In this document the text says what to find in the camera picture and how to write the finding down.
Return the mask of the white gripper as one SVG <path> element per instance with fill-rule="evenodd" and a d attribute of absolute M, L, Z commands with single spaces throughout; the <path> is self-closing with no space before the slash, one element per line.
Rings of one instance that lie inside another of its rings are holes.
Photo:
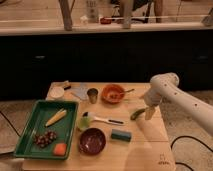
<path fill-rule="evenodd" d="M 147 106 L 145 109 L 145 119 L 150 120 L 155 113 L 155 108 L 152 106 L 158 106 L 162 101 L 162 96 L 154 89 L 150 88 L 143 96 L 144 102 Z"/>

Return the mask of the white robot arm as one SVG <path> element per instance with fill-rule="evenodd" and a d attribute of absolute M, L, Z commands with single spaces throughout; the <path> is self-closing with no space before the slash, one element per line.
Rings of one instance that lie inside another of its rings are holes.
<path fill-rule="evenodd" d="M 179 77 L 164 73 L 150 79 L 150 88 L 143 95 L 147 106 L 158 106 L 163 97 L 179 105 L 211 136 L 213 136 L 213 106 L 178 88 Z"/>

